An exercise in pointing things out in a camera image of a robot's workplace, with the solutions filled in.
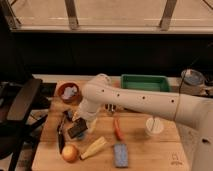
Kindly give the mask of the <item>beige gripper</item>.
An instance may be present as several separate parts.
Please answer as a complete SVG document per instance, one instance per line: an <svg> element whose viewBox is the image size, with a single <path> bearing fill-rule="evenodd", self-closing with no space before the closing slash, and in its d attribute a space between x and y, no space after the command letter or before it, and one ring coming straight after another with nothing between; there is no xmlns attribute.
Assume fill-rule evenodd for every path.
<svg viewBox="0 0 213 171"><path fill-rule="evenodd" d="M77 112L74 113L73 115L73 118L72 118L72 121L76 121L77 119L79 119L80 116L78 115ZM93 121L87 121L86 122L86 125L87 125L87 132L88 133L93 133L95 128L96 128L96 123L97 123L97 120L94 119Z"/></svg>

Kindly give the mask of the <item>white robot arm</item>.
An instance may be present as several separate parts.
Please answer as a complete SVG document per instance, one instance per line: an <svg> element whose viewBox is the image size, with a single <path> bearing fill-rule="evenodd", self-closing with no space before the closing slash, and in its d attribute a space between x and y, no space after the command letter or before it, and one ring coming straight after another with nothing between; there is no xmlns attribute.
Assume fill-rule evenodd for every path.
<svg viewBox="0 0 213 171"><path fill-rule="evenodd" d="M77 114L92 122L102 104L157 116L198 131L191 171L213 171L213 99L187 94L113 87L106 74L94 76L82 87Z"/></svg>

